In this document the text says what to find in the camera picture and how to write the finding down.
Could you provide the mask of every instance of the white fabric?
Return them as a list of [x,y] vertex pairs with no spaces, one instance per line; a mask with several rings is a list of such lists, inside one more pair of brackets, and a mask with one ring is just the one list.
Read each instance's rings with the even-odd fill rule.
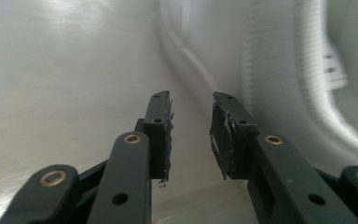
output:
[[358,164],[358,132],[335,109],[325,81],[324,7],[161,0],[161,32],[172,64],[207,110],[213,91],[242,92],[262,131],[288,137],[312,164],[338,174]]
[[327,90],[334,91],[344,88],[348,85],[348,77],[345,74],[344,67],[341,63],[341,57],[338,55],[336,48],[326,38],[324,40],[324,75],[327,82]]
[[341,52],[348,88],[335,92],[337,107],[358,131],[358,1],[330,0],[328,32]]

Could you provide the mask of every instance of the white surface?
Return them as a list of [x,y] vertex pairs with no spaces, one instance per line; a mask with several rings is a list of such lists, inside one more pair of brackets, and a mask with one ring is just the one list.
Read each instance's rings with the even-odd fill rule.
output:
[[[167,65],[157,20],[158,1],[0,1],[0,216],[39,169],[60,163],[81,173],[105,160],[116,136],[144,116],[149,96],[169,90],[171,181],[166,189],[153,184],[153,217],[184,223],[166,218],[180,212],[192,217],[186,223],[199,223],[224,207],[216,223],[242,223],[230,203],[202,212],[174,206],[205,202],[197,195],[222,202],[244,187],[222,183],[210,121]],[[255,220],[247,197],[235,204]]]

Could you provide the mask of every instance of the black linkage arm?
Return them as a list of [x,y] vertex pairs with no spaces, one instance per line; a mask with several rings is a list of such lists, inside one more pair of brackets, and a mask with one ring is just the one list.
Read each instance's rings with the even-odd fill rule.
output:
[[226,179],[247,179],[260,223],[358,223],[358,166],[340,179],[313,169],[289,141],[259,133],[233,96],[213,95],[211,142]]
[[150,179],[168,180],[172,101],[154,94],[135,131],[116,139],[109,160],[81,175],[52,165],[33,174],[13,198],[0,224],[149,224]]

